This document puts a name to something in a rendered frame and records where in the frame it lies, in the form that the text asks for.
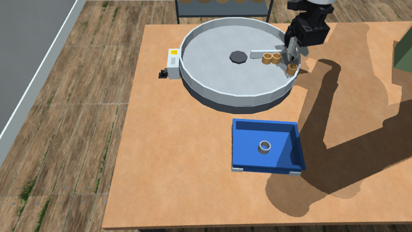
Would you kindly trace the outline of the bronze bushing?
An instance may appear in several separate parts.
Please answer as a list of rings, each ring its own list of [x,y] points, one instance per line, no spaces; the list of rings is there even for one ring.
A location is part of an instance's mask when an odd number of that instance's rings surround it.
[[[264,53],[263,58],[262,58],[262,63],[263,64],[270,64],[272,60],[272,55],[270,53]]]
[[[288,75],[295,75],[295,72],[297,70],[298,66],[294,63],[290,63],[287,67],[286,73]]]
[[[279,63],[280,63],[280,60],[281,60],[281,54],[279,54],[279,53],[273,53],[271,63],[273,63],[273,64],[279,64]]]

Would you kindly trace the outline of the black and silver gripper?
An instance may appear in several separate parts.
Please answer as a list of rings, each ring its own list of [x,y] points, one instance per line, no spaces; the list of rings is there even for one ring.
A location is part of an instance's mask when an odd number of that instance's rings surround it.
[[[284,36],[287,59],[290,62],[298,58],[299,54],[307,57],[308,46],[323,44],[330,27],[325,23],[327,14],[331,14],[334,7],[331,4],[320,5],[303,0],[307,11],[299,13],[292,20]]]

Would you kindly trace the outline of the blue open crate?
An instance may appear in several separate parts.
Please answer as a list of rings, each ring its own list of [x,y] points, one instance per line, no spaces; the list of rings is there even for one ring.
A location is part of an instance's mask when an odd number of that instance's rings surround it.
[[[232,172],[300,176],[306,170],[297,122],[233,118]],[[271,144],[260,154],[261,141]]]

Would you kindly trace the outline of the grey metal bushing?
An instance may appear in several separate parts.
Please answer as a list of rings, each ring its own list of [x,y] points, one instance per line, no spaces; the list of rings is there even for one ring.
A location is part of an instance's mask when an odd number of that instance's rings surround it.
[[[294,61],[292,61],[292,58],[291,58],[291,61],[290,61],[290,62],[288,61],[288,63],[287,63],[287,67],[288,67],[288,65],[289,65],[290,63],[294,63],[294,64],[297,65],[298,59],[295,59]]]
[[[282,64],[287,64],[287,63],[288,63],[288,59],[287,59],[287,54],[286,54],[286,53],[282,53],[280,63],[282,63]]]
[[[261,148],[261,146],[265,146],[265,147],[267,147],[267,149],[263,149],[263,148]],[[270,148],[271,148],[271,144],[268,141],[261,141],[259,146],[258,146],[258,151],[259,151],[260,154],[265,155],[269,152]]]

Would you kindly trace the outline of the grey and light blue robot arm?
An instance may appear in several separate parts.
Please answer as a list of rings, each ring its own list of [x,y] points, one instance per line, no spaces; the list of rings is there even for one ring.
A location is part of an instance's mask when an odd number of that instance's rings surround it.
[[[327,5],[336,2],[337,0],[307,0],[311,3]],[[303,3],[303,0],[290,0],[287,2],[287,9],[294,11],[307,11],[307,6]]]

